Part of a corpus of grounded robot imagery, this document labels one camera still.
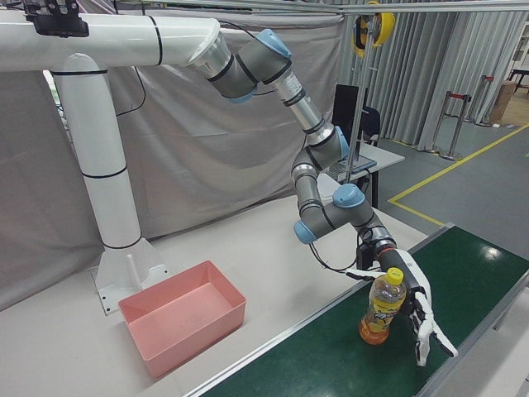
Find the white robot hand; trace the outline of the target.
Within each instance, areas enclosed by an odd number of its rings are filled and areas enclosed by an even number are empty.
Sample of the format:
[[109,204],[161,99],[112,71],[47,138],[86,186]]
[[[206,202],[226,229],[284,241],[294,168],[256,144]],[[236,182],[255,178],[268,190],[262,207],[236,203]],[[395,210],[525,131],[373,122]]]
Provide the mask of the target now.
[[430,352],[430,340],[435,340],[450,357],[458,351],[438,326],[431,306],[431,287],[420,266],[405,250],[387,248],[377,255],[381,270],[348,270],[355,280],[372,283],[367,313],[360,320],[359,332],[370,344],[385,342],[389,324],[397,312],[410,319],[415,334],[415,357],[424,366]]

